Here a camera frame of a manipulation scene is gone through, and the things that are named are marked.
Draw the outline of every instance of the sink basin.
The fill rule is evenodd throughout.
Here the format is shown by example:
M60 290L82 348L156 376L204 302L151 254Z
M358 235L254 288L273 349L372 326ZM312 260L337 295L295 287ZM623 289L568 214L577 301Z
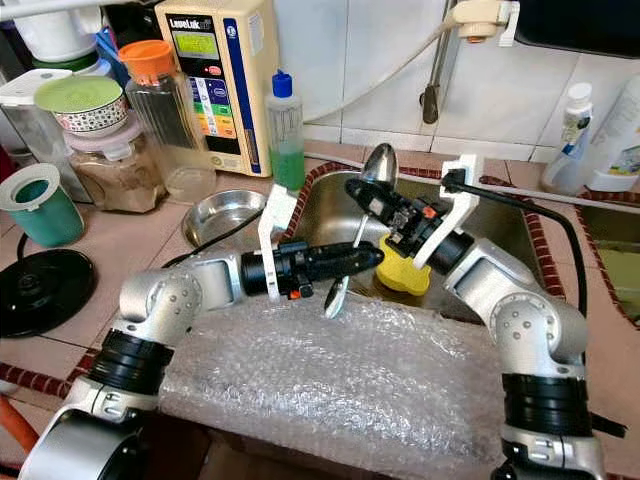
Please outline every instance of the sink basin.
M640 218L625 212L583 207L582 218L596 245L620 306L640 325Z
M354 172L334 172L315 181L298 228L295 240L305 240L310 245L353 241L362 210L344 190L344 183L357 177ZM439 188L406 180L398 181L397 191L408 197L438 199ZM476 237L486 237L496 245L524 262L540 281L541 276L529 231L521 212L495 202L480 200L480 205L464 225L465 231ZM369 219L363 240L374 245L389 230L375 219ZM375 277L373 270L351 278L349 290L369 297L424 307L439 311L442 315L470 322L480 318L466 305L442 288L444 277L431 272L429 290L422 297L388 289Z

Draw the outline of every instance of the bubble wrap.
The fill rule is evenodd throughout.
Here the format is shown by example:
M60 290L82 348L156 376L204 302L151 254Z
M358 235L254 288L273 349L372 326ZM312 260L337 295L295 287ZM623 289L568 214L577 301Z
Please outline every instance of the bubble wrap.
M349 295L199 318L160 392L170 415L404 479L489 478L502 387L485 328Z

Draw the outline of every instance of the metal spoon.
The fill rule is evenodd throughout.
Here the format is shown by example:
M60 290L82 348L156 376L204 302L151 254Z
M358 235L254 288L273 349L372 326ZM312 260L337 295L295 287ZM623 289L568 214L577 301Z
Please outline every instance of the metal spoon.
M360 171L360 178L367 182L384 182L389 184L390 188L395 188L398 181L398 162L396 160L396 152L388 143L378 145L369 158L364 167ZM353 241L353 246L357 247L362 239L364 227L369 219L369 214L365 213L360 220L360 226ZM333 282L329 289L329 294L324 302L324 316L334 318L342 309L342 304L347 295L349 287L349 277L338 278Z

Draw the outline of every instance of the kitchen counter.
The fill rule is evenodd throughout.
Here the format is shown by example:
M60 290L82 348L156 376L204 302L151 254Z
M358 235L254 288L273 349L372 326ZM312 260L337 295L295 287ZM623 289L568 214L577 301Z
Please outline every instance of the kitchen counter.
M308 150L362 161L368 153L364 147L309 142ZM442 155L419 152L399 152L401 166L439 170ZM307 169L322 162L308 160ZM535 189L543 165L526 162L487 161L487 175L525 188ZM225 172L218 175L217 190L245 188L268 193L270 179L243 177ZM566 215L576 226L585 263L589 287L590 343L588 374L590 408L601 415L628 424L631 429L625 440L601 436L606 453L607 470L640 477L640 332L615 308L600 272L598 259L588 246L575 211L570 205L540 202ZM189 246L182 238L180 221L188 209L185 205L165 201L147 215L126 215L98 212L82 206L87 222L86 233L70 248L85 253L95 263L99 275L96 291L90 302L71 320L44 335L19 340L0 341L0 362L17 367L14 371L45 374L68 381L82 373L95 349L99 349L110 320L117 310L120 286L131 274L159 267L170 258L184 253ZM5 213L0 216L0 269L15 261L15 247L22 230L13 225ZM548 242L549 264L557 273L569 302L576 302L576 282L573 259L568 242L559 226L546 219L541 229ZM32 242L25 253L41 250ZM28 388L10 395L14 405L42 430L60 399ZM6 432L0 432L0 459L19 462L22 455Z

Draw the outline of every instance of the metal bowl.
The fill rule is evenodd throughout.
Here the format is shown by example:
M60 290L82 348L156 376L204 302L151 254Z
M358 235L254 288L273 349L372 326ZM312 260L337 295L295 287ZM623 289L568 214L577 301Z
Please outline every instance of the metal bowl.
M267 198L250 190L227 190L211 195L189 209L182 219L182 235L194 247L228 232L264 208ZM259 248L258 221L254 221L219 246L240 251Z

